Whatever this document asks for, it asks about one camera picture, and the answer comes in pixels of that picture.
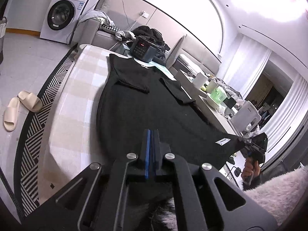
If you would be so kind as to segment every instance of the blue gripper strip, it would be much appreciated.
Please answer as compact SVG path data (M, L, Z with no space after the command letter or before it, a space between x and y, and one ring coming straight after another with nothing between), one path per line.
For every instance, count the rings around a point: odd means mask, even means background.
M151 131L147 130L147 152L145 157L145 178L149 179L149 161L150 161L150 134Z

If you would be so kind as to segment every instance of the pillow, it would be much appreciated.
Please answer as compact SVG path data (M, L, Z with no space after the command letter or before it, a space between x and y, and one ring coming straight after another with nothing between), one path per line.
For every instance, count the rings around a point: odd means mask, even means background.
M190 60L186 55L180 54L179 55L179 59L184 64L189 66L192 69L192 71L195 71L195 75L197 75L198 73L201 73L201 74L205 75L203 70L197 64L195 64L192 60Z
M107 13L111 0L99 0L95 9Z
M103 24L100 27L100 30L105 31L105 32L112 34L112 35L115 35L118 31L120 31L120 29L116 26L107 26L105 24Z

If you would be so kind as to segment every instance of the silver bolt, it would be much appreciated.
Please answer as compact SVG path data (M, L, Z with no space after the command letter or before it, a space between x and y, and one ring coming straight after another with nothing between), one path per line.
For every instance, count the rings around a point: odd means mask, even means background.
M136 155L135 153L128 153L128 154L126 155L126 157L127 157L128 159L132 160L132 159L135 159L135 158L137 157L137 155Z
M212 165L210 163L203 163L202 164L202 168L204 170L211 170L212 169Z
M173 153L167 153L165 154L165 158L168 160L173 160L175 158L175 155Z
M100 168L100 165L97 162L91 163L91 165L90 165L90 169L92 169L92 170L97 170L99 168Z

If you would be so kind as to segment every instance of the black and white patterned rug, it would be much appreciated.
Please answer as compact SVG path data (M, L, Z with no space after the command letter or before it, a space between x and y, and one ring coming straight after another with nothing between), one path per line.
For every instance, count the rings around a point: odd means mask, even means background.
M19 137L14 163L14 193L25 216L39 206L38 160L45 123L54 98L76 54L75 45L50 74L38 93L43 107L39 113L28 113Z

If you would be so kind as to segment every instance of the beige slipper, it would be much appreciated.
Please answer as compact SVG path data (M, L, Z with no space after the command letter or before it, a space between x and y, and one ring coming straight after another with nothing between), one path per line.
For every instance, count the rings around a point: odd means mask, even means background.
M38 98L35 94L30 93L28 91L21 91L18 94L18 97L23 105L30 111L37 113L43 107L43 103L40 98Z
M16 128L19 105L18 97L13 97L4 111L3 124L7 131L13 131Z

